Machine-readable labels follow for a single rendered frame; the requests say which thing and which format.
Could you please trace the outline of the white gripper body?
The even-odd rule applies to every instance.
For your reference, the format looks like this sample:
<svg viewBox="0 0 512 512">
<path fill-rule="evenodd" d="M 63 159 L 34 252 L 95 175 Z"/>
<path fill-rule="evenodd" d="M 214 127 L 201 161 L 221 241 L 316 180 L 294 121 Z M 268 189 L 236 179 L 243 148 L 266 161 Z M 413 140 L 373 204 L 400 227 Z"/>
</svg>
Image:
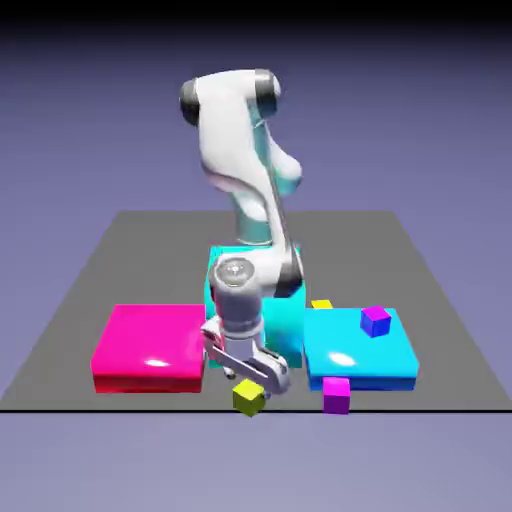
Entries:
<svg viewBox="0 0 512 512">
<path fill-rule="evenodd" d="M 290 386 L 286 360 L 264 346 L 264 321 L 260 318 L 241 329 L 241 325 L 226 328 L 219 316 L 207 320 L 201 327 L 208 357 L 223 369 L 232 369 L 268 389 L 272 394 L 284 394 Z"/>
</svg>

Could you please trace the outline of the small purple cube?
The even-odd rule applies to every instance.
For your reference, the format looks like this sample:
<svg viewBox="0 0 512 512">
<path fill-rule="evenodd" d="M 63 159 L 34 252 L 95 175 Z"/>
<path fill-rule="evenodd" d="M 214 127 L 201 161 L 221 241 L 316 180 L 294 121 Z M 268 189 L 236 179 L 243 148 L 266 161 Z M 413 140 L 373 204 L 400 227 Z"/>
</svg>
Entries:
<svg viewBox="0 0 512 512">
<path fill-rule="evenodd" d="M 381 305 L 363 308 L 360 327 L 370 338 L 387 335 L 390 332 L 391 315 Z"/>
</svg>

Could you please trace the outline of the small magenta cube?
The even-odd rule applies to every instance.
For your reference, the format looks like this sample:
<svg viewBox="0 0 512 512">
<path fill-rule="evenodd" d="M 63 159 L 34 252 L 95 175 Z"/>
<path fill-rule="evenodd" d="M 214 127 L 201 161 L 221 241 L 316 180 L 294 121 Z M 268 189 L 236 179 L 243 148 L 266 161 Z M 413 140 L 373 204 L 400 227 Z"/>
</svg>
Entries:
<svg viewBox="0 0 512 512">
<path fill-rule="evenodd" d="M 327 414 L 348 414 L 350 410 L 351 387 L 348 378 L 323 378 L 323 412 Z"/>
</svg>

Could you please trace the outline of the large cyan box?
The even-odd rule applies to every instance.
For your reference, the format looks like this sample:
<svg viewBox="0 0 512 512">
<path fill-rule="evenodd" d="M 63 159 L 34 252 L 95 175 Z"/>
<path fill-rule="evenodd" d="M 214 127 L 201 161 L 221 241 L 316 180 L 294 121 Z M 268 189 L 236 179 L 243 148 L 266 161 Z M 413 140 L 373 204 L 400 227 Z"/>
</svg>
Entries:
<svg viewBox="0 0 512 512">
<path fill-rule="evenodd" d="M 247 252 L 249 246 L 211 246 L 204 283 L 206 320 L 216 314 L 211 298 L 208 273 L 210 267 L 223 253 Z M 265 346 L 282 355 L 290 368 L 301 368 L 303 358 L 303 333 L 306 311 L 306 284 L 290 298 L 267 297 L 263 299 L 262 313 L 265 322 Z"/>
</svg>

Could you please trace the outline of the large blue box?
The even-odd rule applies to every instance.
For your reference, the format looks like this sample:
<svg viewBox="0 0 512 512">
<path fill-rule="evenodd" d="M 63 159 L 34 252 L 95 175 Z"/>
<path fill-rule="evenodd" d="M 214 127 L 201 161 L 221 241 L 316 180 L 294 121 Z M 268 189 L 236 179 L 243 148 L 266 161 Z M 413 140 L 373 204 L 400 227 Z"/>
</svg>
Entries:
<svg viewBox="0 0 512 512">
<path fill-rule="evenodd" d="M 372 337 L 361 328 L 360 308 L 305 312 L 304 356 L 309 389 L 320 391 L 326 377 L 347 378 L 354 391 L 410 391 L 419 362 L 394 308 L 387 333 Z"/>
</svg>

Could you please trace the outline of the large pink box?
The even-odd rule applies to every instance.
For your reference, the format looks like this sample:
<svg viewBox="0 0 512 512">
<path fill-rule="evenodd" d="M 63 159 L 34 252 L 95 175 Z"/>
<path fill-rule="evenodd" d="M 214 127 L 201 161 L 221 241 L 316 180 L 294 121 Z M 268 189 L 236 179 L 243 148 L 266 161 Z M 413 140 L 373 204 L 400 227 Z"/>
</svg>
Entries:
<svg viewBox="0 0 512 512">
<path fill-rule="evenodd" d="M 98 393 L 199 393 L 201 304 L 118 304 L 90 360 Z"/>
</svg>

